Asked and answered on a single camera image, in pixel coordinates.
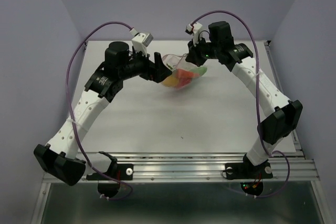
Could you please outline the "yellow toy potato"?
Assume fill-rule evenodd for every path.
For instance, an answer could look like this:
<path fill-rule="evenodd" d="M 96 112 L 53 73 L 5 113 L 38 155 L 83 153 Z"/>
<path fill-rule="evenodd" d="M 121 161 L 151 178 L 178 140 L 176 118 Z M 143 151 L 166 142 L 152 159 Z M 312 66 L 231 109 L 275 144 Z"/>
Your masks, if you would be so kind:
<path fill-rule="evenodd" d="M 179 78 L 176 78 L 173 75 L 168 76 L 164 81 L 161 82 L 162 85 L 164 85 L 165 87 L 175 87 L 177 86 L 179 83 Z"/>

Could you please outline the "light green toy gourd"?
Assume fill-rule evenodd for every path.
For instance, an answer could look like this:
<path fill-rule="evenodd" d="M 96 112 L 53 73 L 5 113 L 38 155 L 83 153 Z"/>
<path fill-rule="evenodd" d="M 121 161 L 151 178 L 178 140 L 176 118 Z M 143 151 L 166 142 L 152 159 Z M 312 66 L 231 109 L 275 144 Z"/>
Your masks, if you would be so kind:
<path fill-rule="evenodd" d="M 190 70 L 190 72 L 201 77 L 207 72 L 207 66 L 200 66 L 200 67 L 193 68 Z"/>

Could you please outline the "clear zip top bag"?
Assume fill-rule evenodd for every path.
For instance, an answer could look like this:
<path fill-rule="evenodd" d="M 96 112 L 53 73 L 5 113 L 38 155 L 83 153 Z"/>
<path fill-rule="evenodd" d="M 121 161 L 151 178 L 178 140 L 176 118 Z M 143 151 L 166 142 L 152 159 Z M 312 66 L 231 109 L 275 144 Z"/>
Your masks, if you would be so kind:
<path fill-rule="evenodd" d="M 207 72 L 207 66 L 200 66 L 187 62 L 187 54 L 167 54 L 162 57 L 163 63 L 171 70 L 171 75 L 165 78 L 161 85 L 168 88 L 181 89 Z"/>

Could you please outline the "red toy bell pepper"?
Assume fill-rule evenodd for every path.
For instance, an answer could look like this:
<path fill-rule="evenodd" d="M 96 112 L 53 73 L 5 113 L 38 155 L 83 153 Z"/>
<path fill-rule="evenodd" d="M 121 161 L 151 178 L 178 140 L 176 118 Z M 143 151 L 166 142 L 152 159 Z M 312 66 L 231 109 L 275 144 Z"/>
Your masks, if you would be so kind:
<path fill-rule="evenodd" d="M 178 83 L 175 88 L 180 89 L 184 86 L 189 85 L 193 81 L 193 78 L 178 78 Z"/>

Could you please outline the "orange toy carrot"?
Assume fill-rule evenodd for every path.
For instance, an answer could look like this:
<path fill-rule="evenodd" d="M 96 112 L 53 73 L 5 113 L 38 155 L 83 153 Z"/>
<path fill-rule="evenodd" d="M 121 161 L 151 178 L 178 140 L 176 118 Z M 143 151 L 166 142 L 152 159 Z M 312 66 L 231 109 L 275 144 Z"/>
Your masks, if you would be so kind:
<path fill-rule="evenodd" d="M 196 79 L 200 76 L 197 76 L 196 74 L 184 70 L 184 69 L 180 69 L 180 68 L 173 68 L 170 65 L 167 65 L 167 67 L 172 71 L 172 75 L 175 76 L 176 78 L 193 78 Z"/>

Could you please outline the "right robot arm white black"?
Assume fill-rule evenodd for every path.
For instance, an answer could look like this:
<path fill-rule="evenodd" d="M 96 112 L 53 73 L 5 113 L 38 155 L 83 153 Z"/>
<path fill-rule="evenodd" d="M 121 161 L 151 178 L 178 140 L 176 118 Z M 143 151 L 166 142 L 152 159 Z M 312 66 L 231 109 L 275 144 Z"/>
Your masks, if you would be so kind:
<path fill-rule="evenodd" d="M 297 127 L 303 105 L 289 99 L 270 81 L 246 44 L 234 42 L 228 22 L 212 23 L 208 29 L 194 22 L 186 26 L 186 33 L 192 36 L 186 61 L 200 67 L 206 60 L 218 60 L 255 97 L 257 113 L 265 115 L 258 121 L 258 138 L 252 148 L 228 171 L 229 176 L 242 173 L 253 177 L 265 169 L 276 146 Z"/>

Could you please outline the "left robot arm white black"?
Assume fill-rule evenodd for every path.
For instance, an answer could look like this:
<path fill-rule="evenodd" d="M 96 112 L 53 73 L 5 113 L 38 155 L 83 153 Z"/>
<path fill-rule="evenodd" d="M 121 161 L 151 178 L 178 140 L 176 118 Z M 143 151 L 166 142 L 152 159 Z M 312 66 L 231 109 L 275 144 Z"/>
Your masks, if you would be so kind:
<path fill-rule="evenodd" d="M 148 54 L 136 51 L 125 42 L 110 43 L 104 52 L 104 61 L 85 84 L 69 118 L 45 145 L 35 147 L 34 156 L 41 168 L 67 185 L 75 185 L 89 164 L 76 157 L 79 143 L 123 88 L 124 81 L 139 76 L 160 83 L 171 74 L 160 53 L 156 52 L 151 61 Z"/>

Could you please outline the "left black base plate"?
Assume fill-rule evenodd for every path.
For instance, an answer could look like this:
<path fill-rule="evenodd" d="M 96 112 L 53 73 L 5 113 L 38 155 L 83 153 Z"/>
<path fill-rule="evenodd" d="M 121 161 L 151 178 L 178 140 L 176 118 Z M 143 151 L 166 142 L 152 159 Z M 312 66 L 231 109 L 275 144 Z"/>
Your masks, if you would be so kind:
<path fill-rule="evenodd" d="M 99 151 L 94 154 L 91 162 L 100 172 L 116 180 L 132 180 L 134 173 L 134 165 L 131 163 L 120 163 L 115 156 L 110 153 Z M 109 180 L 102 176 L 89 165 L 85 171 L 86 180 Z"/>

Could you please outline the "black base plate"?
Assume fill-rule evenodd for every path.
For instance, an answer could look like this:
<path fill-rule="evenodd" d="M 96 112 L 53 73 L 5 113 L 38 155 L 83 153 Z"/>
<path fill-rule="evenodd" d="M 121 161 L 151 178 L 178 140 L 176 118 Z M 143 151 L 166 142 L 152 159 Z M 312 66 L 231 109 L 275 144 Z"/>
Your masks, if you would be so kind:
<path fill-rule="evenodd" d="M 100 172 L 116 180 L 132 180 L 134 173 L 134 165 L 131 163 L 120 163 L 115 156 L 110 153 L 99 151 L 94 154 L 91 162 Z M 109 180 L 102 176 L 89 165 L 85 171 L 86 180 Z"/>
<path fill-rule="evenodd" d="M 242 162 L 226 163 L 223 173 L 228 180 L 255 179 L 258 178 L 259 175 L 261 175 L 261 179 L 273 178 L 272 169 L 268 160 L 255 166 L 247 158 L 246 154 Z"/>

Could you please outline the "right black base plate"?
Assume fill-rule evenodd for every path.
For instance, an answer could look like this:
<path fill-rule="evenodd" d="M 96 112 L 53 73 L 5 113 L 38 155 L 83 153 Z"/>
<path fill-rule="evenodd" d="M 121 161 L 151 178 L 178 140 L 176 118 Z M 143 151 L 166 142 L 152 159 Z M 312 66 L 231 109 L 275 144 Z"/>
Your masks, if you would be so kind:
<path fill-rule="evenodd" d="M 273 178 L 272 169 L 268 160 L 255 166 L 247 158 L 246 154 L 242 162 L 226 163 L 223 173 L 228 180 L 255 179 L 258 178 L 259 175 L 261 175 L 261 179 Z"/>

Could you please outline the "aluminium frame rail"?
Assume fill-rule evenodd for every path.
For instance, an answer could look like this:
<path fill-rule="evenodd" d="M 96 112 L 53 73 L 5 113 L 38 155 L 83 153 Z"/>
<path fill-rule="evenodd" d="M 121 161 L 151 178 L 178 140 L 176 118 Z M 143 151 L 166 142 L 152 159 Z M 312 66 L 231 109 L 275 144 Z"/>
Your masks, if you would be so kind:
<path fill-rule="evenodd" d="M 132 183 L 222 183 L 226 164 L 242 161 L 242 153 L 114 153 L 120 164 L 133 164 Z M 301 151 L 269 159 L 271 182 L 319 180 L 313 160 Z"/>

